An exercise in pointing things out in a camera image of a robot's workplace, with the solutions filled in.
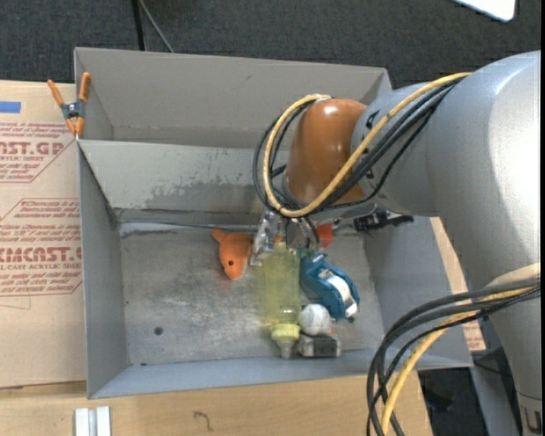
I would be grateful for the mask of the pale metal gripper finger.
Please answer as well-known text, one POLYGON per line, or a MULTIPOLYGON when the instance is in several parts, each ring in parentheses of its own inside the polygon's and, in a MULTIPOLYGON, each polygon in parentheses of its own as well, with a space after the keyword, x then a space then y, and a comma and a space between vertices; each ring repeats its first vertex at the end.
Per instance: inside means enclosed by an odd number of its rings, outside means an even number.
POLYGON ((267 243, 254 242, 249 256, 250 266, 262 266, 264 261, 273 255, 273 246, 267 243))

